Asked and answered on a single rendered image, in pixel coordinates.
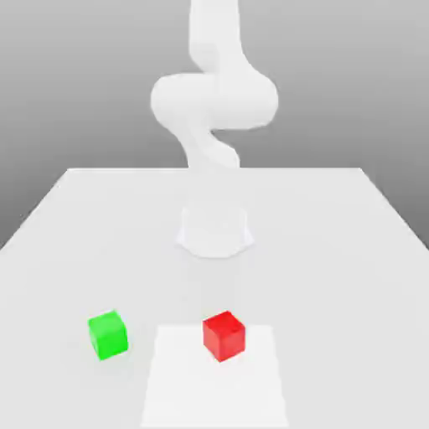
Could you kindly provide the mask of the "small red cube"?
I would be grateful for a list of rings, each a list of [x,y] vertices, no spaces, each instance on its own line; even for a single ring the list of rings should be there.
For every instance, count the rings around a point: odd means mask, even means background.
[[[204,346],[219,362],[246,349],[246,327],[230,311],[205,319],[202,329]]]

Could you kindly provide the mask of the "small green cube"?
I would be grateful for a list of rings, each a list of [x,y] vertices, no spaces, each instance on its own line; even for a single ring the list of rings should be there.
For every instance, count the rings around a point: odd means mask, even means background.
[[[127,328],[117,311],[89,318],[87,325],[91,345],[99,360],[128,351]]]

